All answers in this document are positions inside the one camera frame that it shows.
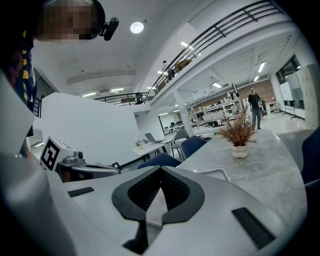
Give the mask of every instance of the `dried plant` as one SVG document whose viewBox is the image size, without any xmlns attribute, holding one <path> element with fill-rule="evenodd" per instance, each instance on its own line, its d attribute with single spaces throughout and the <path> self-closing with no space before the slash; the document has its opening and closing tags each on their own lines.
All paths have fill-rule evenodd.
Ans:
<svg viewBox="0 0 320 256">
<path fill-rule="evenodd" d="M 224 115 L 225 125 L 219 127 L 218 134 L 235 147 L 256 142 L 255 139 L 252 139 L 252 136 L 256 133 L 255 123 L 252 123 L 251 117 L 247 115 L 247 110 L 248 106 L 240 110 L 234 120 L 229 120 Z"/>
</svg>

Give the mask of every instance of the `marble table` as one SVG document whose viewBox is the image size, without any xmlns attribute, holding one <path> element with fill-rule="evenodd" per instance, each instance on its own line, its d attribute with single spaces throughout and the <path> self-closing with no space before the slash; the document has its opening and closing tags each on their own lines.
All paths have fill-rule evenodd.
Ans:
<svg viewBox="0 0 320 256">
<path fill-rule="evenodd" d="M 290 226 L 307 214 L 307 197 L 300 171 L 281 140 L 259 130 L 248 145 L 246 159 L 234 159 L 231 145 L 216 135 L 178 168 L 199 172 L 222 168 L 236 184 L 274 210 Z"/>
</svg>

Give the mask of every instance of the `man walking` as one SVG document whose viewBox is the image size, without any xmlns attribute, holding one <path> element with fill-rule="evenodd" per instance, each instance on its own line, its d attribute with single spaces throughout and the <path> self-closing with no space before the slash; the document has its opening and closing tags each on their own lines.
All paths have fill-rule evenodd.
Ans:
<svg viewBox="0 0 320 256">
<path fill-rule="evenodd" d="M 250 88 L 250 94 L 248 96 L 248 102 L 250 103 L 251 112 L 252 112 L 252 122 L 256 123 L 256 118 L 258 119 L 258 130 L 260 128 L 260 97 L 257 93 L 255 93 L 253 88 Z"/>
</svg>

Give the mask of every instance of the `potted plant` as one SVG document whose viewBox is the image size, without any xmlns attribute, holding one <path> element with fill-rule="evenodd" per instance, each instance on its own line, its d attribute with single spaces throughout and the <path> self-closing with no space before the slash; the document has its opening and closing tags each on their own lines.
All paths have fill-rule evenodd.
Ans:
<svg viewBox="0 0 320 256">
<path fill-rule="evenodd" d="M 135 146 L 137 147 L 138 150 L 142 149 L 143 144 L 144 144 L 144 142 L 142 140 L 137 140 L 135 142 Z"/>
<path fill-rule="evenodd" d="M 236 113 L 234 120 L 226 116 L 225 125 L 219 128 L 218 134 L 232 144 L 232 156 L 235 159 L 245 159 L 248 156 L 248 143 L 255 143 L 253 135 L 256 133 L 255 124 L 247 115 L 248 106 Z"/>
</svg>

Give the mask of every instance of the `window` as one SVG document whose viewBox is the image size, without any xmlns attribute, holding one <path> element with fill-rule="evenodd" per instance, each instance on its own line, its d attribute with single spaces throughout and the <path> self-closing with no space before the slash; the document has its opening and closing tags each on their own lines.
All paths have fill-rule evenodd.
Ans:
<svg viewBox="0 0 320 256">
<path fill-rule="evenodd" d="M 300 68 L 301 66 L 296 55 L 293 55 L 292 58 L 276 73 L 280 85 L 286 82 L 286 78 L 289 75 L 297 72 Z"/>
</svg>

